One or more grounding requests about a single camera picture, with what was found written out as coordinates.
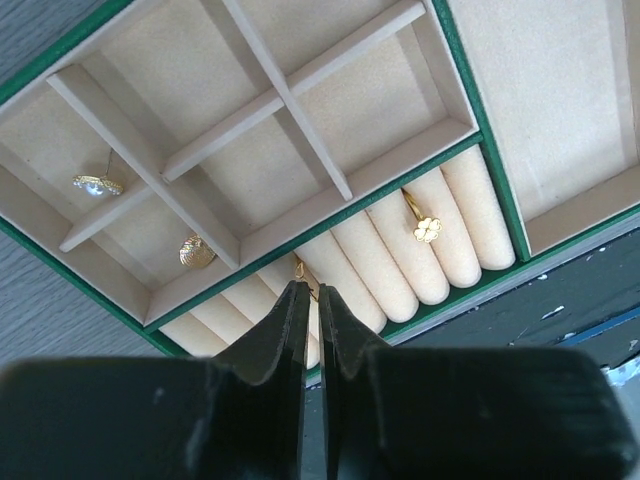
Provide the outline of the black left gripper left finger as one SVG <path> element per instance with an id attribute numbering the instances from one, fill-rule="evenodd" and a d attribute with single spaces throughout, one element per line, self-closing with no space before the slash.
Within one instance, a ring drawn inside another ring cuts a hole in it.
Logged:
<path id="1" fill-rule="evenodd" d="M 5 479 L 296 479 L 310 291 L 211 358 L 30 359 L 1 374 Z"/>

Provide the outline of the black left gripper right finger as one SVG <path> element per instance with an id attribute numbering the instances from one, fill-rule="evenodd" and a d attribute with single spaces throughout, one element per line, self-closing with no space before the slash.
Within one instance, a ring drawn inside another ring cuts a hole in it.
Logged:
<path id="1" fill-rule="evenodd" d="M 622 479 L 638 463 L 579 351 L 393 347 L 327 285 L 318 310 L 331 479 Z"/>

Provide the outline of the green jewelry tray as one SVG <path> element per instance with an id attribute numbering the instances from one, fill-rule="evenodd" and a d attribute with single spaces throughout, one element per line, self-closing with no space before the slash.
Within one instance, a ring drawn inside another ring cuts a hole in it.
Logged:
<path id="1" fill-rule="evenodd" d="M 296 278 L 399 343 L 638 225 L 635 1 L 104 1 L 1 86 L 2 230 L 169 355 Z"/>

